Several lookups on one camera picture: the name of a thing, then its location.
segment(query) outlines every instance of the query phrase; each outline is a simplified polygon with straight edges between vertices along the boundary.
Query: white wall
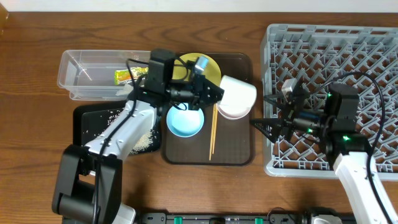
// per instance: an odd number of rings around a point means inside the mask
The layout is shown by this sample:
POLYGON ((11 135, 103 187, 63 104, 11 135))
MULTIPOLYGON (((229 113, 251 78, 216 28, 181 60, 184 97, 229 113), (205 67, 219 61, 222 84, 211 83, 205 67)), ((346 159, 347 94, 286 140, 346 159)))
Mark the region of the white wall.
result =
POLYGON ((0 0, 9 11, 398 12, 398 0, 0 0))

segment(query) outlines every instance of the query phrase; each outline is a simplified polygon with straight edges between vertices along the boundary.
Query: yellow plate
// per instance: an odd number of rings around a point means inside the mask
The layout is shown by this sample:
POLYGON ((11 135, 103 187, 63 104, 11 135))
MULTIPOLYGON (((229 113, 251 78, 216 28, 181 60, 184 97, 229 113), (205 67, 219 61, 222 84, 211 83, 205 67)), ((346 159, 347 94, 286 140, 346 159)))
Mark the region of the yellow plate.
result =
MULTIPOLYGON (((185 54, 185 55, 181 56, 180 58, 184 62, 187 62, 187 60, 196 62, 197 58, 202 55, 204 55, 206 58, 209 59, 209 63, 207 64, 205 71, 203 71, 203 74, 212 83, 214 83, 217 86, 220 86, 221 70, 220 70, 219 66, 217 65, 217 63, 211 57, 209 57, 205 54, 201 54, 201 53, 189 53, 189 54, 185 54)), ((174 64, 181 65, 181 62, 176 60, 176 61, 174 61, 174 64)), ((173 79, 183 78, 186 73, 187 73, 187 70, 184 67, 174 67, 173 79)))

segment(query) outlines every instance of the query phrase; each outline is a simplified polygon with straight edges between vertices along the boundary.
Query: green clip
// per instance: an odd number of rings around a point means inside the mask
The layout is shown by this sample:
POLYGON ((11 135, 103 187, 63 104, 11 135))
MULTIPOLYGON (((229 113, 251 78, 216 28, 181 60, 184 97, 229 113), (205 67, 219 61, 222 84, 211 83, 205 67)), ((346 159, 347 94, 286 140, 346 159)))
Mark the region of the green clip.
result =
POLYGON ((262 218, 255 218, 254 219, 254 224, 262 224, 263 223, 263 219, 262 218))
POLYGON ((174 224, 182 224, 182 217, 174 217, 174 224))

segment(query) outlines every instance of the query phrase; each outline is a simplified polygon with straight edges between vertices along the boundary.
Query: plastic bin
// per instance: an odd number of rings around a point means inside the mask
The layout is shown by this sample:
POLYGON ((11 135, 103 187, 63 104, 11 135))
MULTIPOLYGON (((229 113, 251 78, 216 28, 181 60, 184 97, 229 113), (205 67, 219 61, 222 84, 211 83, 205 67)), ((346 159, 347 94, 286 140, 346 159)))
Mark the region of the plastic bin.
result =
MULTIPOLYGON (((386 122, 375 150, 382 180, 398 180, 398 28, 272 24, 261 43, 261 76, 265 95, 280 92, 284 80, 301 78, 304 88, 320 86, 342 73, 361 71, 376 77, 386 104, 386 122)), ((372 144, 379 129, 380 96, 366 77, 346 77, 360 102, 357 130, 372 144)), ((312 95, 305 107, 322 110, 326 91, 312 95)), ((264 117, 279 109, 264 103, 264 117)), ((271 176, 336 178, 316 145, 294 134, 273 144, 263 139, 264 170, 271 176)))
POLYGON ((127 69, 127 58, 147 62, 149 57, 150 51, 140 50, 67 50, 62 54, 58 86, 69 90, 73 100, 123 100, 126 95, 116 96, 123 86, 114 84, 115 70, 127 69))

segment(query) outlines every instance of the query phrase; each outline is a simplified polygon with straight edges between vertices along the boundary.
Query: blue bowl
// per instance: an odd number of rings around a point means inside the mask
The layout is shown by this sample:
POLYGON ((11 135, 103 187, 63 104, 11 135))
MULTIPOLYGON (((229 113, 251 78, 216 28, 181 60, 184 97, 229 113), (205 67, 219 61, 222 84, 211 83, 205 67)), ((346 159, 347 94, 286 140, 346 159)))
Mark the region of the blue bowl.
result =
MULTIPOLYGON (((181 103, 179 108, 185 108, 187 103, 181 103)), ((167 113, 166 123, 169 130, 178 137, 188 138, 194 136, 203 127, 205 116, 203 111, 178 110, 171 107, 167 113)))

